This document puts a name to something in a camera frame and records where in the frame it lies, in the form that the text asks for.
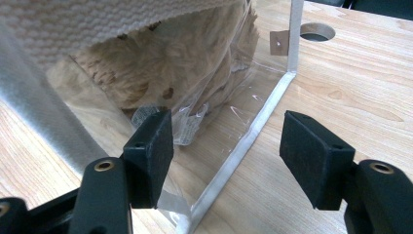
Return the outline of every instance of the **clamp jaw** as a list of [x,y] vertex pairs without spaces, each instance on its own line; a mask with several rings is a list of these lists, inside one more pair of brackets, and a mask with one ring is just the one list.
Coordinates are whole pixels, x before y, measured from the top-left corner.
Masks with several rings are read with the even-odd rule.
[[338,211],[344,199],[349,233],[411,233],[412,182],[385,162],[356,164],[355,153],[310,116],[285,112],[280,156],[314,208]]

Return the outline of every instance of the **wood grain surface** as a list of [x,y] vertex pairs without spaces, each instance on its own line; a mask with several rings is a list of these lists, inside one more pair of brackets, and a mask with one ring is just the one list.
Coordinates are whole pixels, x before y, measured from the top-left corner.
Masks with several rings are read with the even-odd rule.
[[[283,0],[255,6],[262,14],[257,53],[269,63],[266,34],[286,29],[288,6]],[[301,39],[296,79],[196,233],[346,232],[345,204],[341,212],[314,211],[279,156],[286,110],[324,124],[357,150],[357,161],[383,160],[413,179],[413,22],[306,2],[303,22],[313,21],[332,26],[336,36]],[[4,103],[0,137],[1,197],[22,197],[33,208],[79,185],[80,178]],[[194,202],[223,159],[183,155],[172,176]],[[133,226],[135,233],[174,231],[157,211],[133,212]]]

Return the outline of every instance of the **metal screw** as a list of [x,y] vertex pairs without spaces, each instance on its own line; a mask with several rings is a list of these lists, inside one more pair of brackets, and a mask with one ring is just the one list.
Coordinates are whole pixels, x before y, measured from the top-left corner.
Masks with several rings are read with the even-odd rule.
[[0,217],[5,215],[10,209],[10,204],[8,202],[0,203]]
[[370,168],[382,174],[390,175],[394,173],[393,168],[381,163],[371,163]]
[[115,164],[110,160],[105,160],[94,165],[94,170],[97,172],[105,172],[115,167]]

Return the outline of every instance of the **white textured cloth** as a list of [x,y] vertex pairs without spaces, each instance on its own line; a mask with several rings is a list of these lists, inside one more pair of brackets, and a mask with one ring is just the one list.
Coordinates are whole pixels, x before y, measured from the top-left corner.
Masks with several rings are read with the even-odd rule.
[[45,68],[62,55],[110,37],[236,1],[0,1],[0,17],[24,50]]

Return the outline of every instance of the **small metal tab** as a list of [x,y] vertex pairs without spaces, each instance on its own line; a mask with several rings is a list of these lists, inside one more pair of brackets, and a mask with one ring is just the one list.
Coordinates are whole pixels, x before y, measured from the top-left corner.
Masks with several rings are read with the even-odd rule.
[[270,32],[270,53],[272,56],[288,56],[289,30]]

